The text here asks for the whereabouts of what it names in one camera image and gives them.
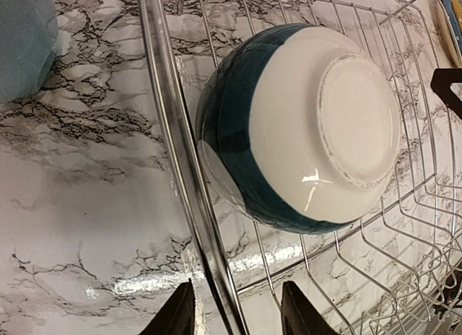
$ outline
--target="white and teal bowl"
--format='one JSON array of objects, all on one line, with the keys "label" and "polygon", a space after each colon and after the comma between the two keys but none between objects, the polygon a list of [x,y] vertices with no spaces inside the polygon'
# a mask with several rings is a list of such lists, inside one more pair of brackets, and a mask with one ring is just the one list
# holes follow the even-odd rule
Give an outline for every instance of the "white and teal bowl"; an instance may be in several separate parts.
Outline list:
[{"label": "white and teal bowl", "polygon": [[378,66],[348,37],[291,24],[219,65],[196,136],[216,190],[280,230],[322,233],[368,213],[388,185],[401,119]]}]

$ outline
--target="metal wire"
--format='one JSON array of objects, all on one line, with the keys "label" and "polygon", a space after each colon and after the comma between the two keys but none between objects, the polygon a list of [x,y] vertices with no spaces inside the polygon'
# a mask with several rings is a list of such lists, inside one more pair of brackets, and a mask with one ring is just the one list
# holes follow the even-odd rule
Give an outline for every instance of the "metal wire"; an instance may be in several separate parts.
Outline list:
[{"label": "metal wire", "polygon": [[[185,1],[178,0],[178,15],[182,15],[184,12]],[[289,8],[287,8],[289,4],[286,4],[286,2],[290,3],[291,1],[294,0],[274,0],[279,7],[284,23],[295,22],[292,21],[292,15],[289,13]],[[335,232],[334,239],[330,243],[312,253],[308,253],[305,237],[301,235],[299,244],[302,249],[302,258],[276,271],[271,270],[271,264],[265,250],[265,247],[271,246],[271,242],[264,242],[260,226],[255,223],[254,231],[261,255],[264,276],[238,289],[234,284],[232,271],[225,258],[220,231],[212,211],[213,206],[208,197],[197,151],[194,148],[187,103],[184,98],[183,88],[180,85],[178,69],[175,66],[173,47],[162,0],[139,0],[154,98],[160,112],[168,152],[173,161],[173,172],[180,189],[195,244],[204,265],[207,281],[211,286],[221,317],[225,321],[230,334],[249,334],[245,320],[247,315],[244,314],[240,306],[240,297],[242,295],[252,293],[257,287],[267,287],[276,307],[280,308],[280,300],[276,291],[279,280],[284,279],[285,276],[300,267],[304,267],[306,277],[310,283],[315,286],[330,305],[332,311],[339,317],[341,321],[341,325],[338,326],[339,329],[350,334],[368,334],[367,331],[370,331],[371,334],[413,334],[412,329],[415,329],[417,325],[425,325],[430,322],[432,318],[431,307],[433,305],[440,305],[449,313],[457,315],[457,312],[453,309],[456,302],[444,303],[441,297],[445,288],[456,285],[455,272],[457,269],[455,264],[462,257],[462,247],[459,242],[459,238],[462,236],[462,216],[456,211],[456,205],[462,203],[462,199],[457,197],[457,190],[462,189],[462,187],[456,182],[456,137],[450,121],[450,112],[447,108],[445,109],[450,137],[450,175],[446,175],[440,171],[441,164],[439,163],[442,158],[438,157],[437,141],[434,134],[435,127],[427,95],[429,84],[425,80],[428,78],[428,74],[424,76],[414,37],[409,23],[402,17],[402,14],[410,12],[419,17],[424,28],[424,37],[432,49],[430,56],[435,67],[439,67],[440,61],[432,39],[432,33],[428,28],[422,10],[416,6],[416,1],[418,0],[394,0],[399,6],[392,12],[383,11],[373,6],[364,6],[353,1],[296,1],[303,2],[308,7],[316,25],[324,23],[322,14],[316,11],[317,8],[320,5],[328,6],[334,12],[336,29],[345,35],[352,32],[348,28],[348,22],[352,22],[351,18],[355,19],[365,50],[371,57],[375,46],[379,47],[380,50],[384,50],[381,54],[381,56],[385,56],[384,71],[391,74],[390,81],[392,87],[398,93],[397,99],[403,119],[404,144],[407,149],[407,157],[400,163],[409,167],[409,178],[412,187],[409,190],[402,185],[398,172],[400,165],[397,165],[395,167],[394,182],[390,186],[391,188],[396,187],[396,200],[385,205],[385,199],[382,199],[380,211],[368,219],[361,219],[357,227],[343,235]],[[251,34],[254,35],[256,29],[248,2],[247,0],[239,0],[239,2],[243,10],[242,13],[248,21]],[[206,0],[197,0],[197,4],[204,22],[210,57],[215,67],[217,67],[219,60],[217,49],[214,46],[214,27],[207,13]],[[353,17],[349,15],[349,19],[346,20],[342,16],[344,9],[352,12]],[[371,22],[373,26],[372,32],[371,29],[367,30],[369,35],[366,31],[366,25],[370,27],[367,24],[368,22]],[[398,28],[404,32],[404,40],[399,40]],[[378,36],[378,39],[371,37],[370,33]],[[458,47],[457,51],[460,56],[461,51]],[[405,64],[405,52],[411,56],[411,58],[408,58],[408,62],[411,62],[410,66]],[[410,71],[412,71],[415,78],[414,84],[411,80]],[[413,85],[419,88],[422,97],[413,93]],[[399,95],[400,91],[404,93],[404,97]],[[408,109],[409,100],[411,103],[410,110]],[[422,137],[423,130],[418,119],[416,105],[425,111],[428,141]],[[418,155],[413,155],[412,143],[417,146],[415,151],[420,153],[420,158]],[[430,148],[430,158],[425,158],[427,148]],[[179,156],[186,156],[186,159],[182,161]],[[449,177],[449,183],[442,182],[443,176]],[[450,190],[450,195],[447,195],[445,190]],[[409,212],[406,208],[407,204],[415,206],[419,211],[429,216],[421,217],[415,214],[416,212]],[[403,221],[424,228],[431,233],[431,238],[419,237],[415,232],[399,227],[399,223],[389,220],[391,212],[398,212],[401,214]],[[426,253],[422,254],[422,259],[418,264],[409,264],[399,254],[393,254],[374,242],[373,235],[368,232],[368,228],[373,226],[378,226],[381,230],[393,233],[397,237],[405,238],[411,242],[411,246],[425,247]],[[384,283],[376,276],[351,262],[342,252],[341,245],[348,240],[354,240],[353,236],[355,236],[355,240],[358,240],[358,243],[400,266],[401,270],[406,272],[405,277],[391,285],[391,282]],[[367,283],[382,291],[383,296],[378,305],[370,310],[363,310],[359,319],[348,319],[342,306],[331,299],[333,296],[325,291],[323,283],[318,281],[311,271],[310,267],[314,259],[322,258],[331,250],[334,250],[337,259],[348,268],[349,274],[362,277]],[[446,282],[448,276],[453,278],[452,285],[448,285]],[[442,323],[437,322],[433,332],[436,332]]]}]

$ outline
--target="wire rack grid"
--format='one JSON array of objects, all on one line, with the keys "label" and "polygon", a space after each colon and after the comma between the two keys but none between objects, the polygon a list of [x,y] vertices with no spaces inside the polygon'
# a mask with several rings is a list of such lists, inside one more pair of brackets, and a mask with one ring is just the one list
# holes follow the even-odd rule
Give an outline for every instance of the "wire rack grid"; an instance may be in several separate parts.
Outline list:
[{"label": "wire rack grid", "polygon": [[[173,14],[182,15],[187,0],[172,1],[175,2]],[[216,67],[221,51],[214,47],[216,35],[207,14],[208,3],[195,1],[203,20],[208,56]],[[249,0],[233,1],[239,3],[238,9],[247,19],[251,35],[255,34],[255,14]],[[391,0],[396,8],[390,11],[352,0],[271,1],[279,11],[281,23],[297,22],[291,13],[293,3],[297,2],[297,6],[308,8],[310,22],[335,28],[362,45],[382,66],[396,92],[404,136],[394,178],[374,212],[360,219],[356,226],[335,232],[332,240],[319,249],[309,247],[310,238],[298,236],[294,244],[301,247],[302,257],[277,269],[269,261],[271,242],[266,242],[261,233],[263,228],[253,223],[263,273],[252,282],[237,285],[195,148],[165,0],[139,0],[154,101],[178,193],[204,275],[228,333],[250,333],[241,305],[244,295],[263,288],[271,293],[275,306],[280,308],[278,286],[287,276],[293,278],[295,271],[302,271],[297,275],[299,279],[309,282],[323,298],[328,310],[324,315],[340,334],[418,334],[417,329],[424,328],[433,319],[433,308],[459,319],[455,306],[461,291],[457,290],[451,298],[445,294],[445,289],[456,286],[462,276],[459,274],[462,269],[458,268],[462,257],[459,243],[462,216],[458,211],[462,200],[458,192],[462,187],[456,170],[459,125],[441,102],[435,104],[429,91],[431,69],[428,64],[422,64],[422,43],[427,46],[427,60],[431,60],[433,69],[440,67],[441,52],[422,9],[414,4],[418,0]],[[331,12],[327,15],[326,6]],[[390,249],[379,243],[378,235],[384,232],[392,233],[400,243],[405,243],[397,250]],[[349,249],[358,245],[395,266],[399,278],[382,277],[380,266],[373,270],[350,259]],[[335,295],[312,269],[316,260],[329,252],[334,252],[350,275],[376,290],[380,295],[377,303],[353,315],[341,300],[334,301]],[[430,333],[436,334],[444,320],[444,317],[437,320]]]}]

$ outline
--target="blue object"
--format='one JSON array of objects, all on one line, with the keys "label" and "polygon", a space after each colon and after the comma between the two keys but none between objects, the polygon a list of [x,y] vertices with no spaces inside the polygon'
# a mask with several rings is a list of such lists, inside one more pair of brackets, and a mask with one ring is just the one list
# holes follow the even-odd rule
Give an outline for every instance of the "blue object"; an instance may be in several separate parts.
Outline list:
[{"label": "blue object", "polygon": [[52,0],[0,0],[0,102],[37,92],[55,58]]},{"label": "blue object", "polygon": [[459,50],[462,51],[462,33],[461,29],[459,28],[459,24],[457,23],[456,15],[453,11],[453,5],[450,0],[441,0],[445,7],[446,14],[449,16],[450,24],[453,27],[454,34],[456,35],[456,40],[454,40],[453,34],[451,33],[451,37],[453,38],[454,45],[459,46]]},{"label": "blue object", "polygon": [[270,28],[236,48],[219,65],[199,99],[196,134],[229,172],[254,219],[280,230],[322,233],[345,227],[304,216],[268,184],[250,148],[249,118],[257,82],[274,52],[307,24]]}]

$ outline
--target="white marble counter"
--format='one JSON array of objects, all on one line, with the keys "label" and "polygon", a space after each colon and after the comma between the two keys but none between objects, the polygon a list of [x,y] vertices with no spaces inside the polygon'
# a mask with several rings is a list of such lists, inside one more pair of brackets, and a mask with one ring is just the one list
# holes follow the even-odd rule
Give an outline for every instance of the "white marble counter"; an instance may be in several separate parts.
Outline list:
[{"label": "white marble counter", "polygon": [[[61,53],[48,81],[33,97],[0,106],[0,334],[137,334],[173,289],[190,277],[197,296],[197,334],[225,334],[175,195],[149,88],[137,1],[55,1]],[[221,59],[250,36],[250,29],[239,0],[204,1]],[[394,0],[352,1],[390,12],[398,6]],[[277,1],[247,2],[257,31],[283,22]],[[290,22],[313,21],[305,2],[283,2]],[[338,29],[334,11],[324,9],[322,4],[315,4],[321,22]],[[418,1],[418,5],[428,20],[437,54],[447,65],[432,23],[430,0]],[[176,14],[177,7],[178,0],[166,0],[175,54],[193,114],[201,86],[213,71],[213,62],[197,0],[185,0],[181,16]],[[346,21],[345,29],[364,46],[351,18],[351,8],[340,8],[340,12]],[[436,66],[430,44],[416,12],[406,12],[403,18],[411,26],[427,86]],[[365,19],[366,32],[371,32],[373,21]],[[403,42],[404,38],[403,30],[399,31],[398,39]],[[379,61],[383,54],[378,50],[375,57]],[[406,94],[409,88],[416,100],[420,98],[417,117],[426,169],[431,175],[422,91],[410,48],[403,52],[404,66],[412,76],[410,84],[400,75],[402,69],[388,70],[387,75],[393,81],[393,74],[398,81],[409,121],[414,120],[411,98]],[[440,182],[449,183],[452,174],[447,116],[437,98],[427,94],[440,156]],[[456,119],[453,124],[456,136],[460,135],[462,125]],[[409,129],[413,165],[420,182],[422,158],[417,133],[415,127]],[[403,193],[411,189],[408,156],[404,140],[398,166]],[[450,196],[447,188],[441,191]],[[213,190],[212,196],[237,286],[264,277],[253,223]],[[394,181],[385,204],[396,197]],[[422,201],[431,204],[432,199]],[[441,204],[450,209],[452,202]],[[434,212],[414,201],[406,202],[404,208],[425,221],[433,219]],[[398,211],[387,214],[393,226],[431,242],[434,232],[430,226],[405,219]],[[450,220],[440,215],[440,222],[447,227]],[[261,234],[271,271],[302,257],[298,236],[265,227],[261,227]],[[431,247],[416,245],[404,235],[385,229],[381,220],[367,228],[367,237],[412,266]],[[444,235],[438,237],[441,243],[446,242]],[[333,237],[320,235],[305,240],[312,253]],[[360,235],[346,241],[341,251],[348,261],[386,287],[392,288],[407,272],[402,265],[365,245]],[[351,322],[380,301],[383,290],[367,284],[340,261],[334,250],[310,263],[315,280]],[[284,276],[288,278],[297,281],[330,323],[341,324],[307,278],[304,266]],[[278,297],[281,281],[276,283]],[[276,304],[264,287],[241,295],[251,333],[280,334],[270,330],[280,329],[280,321]]]}]

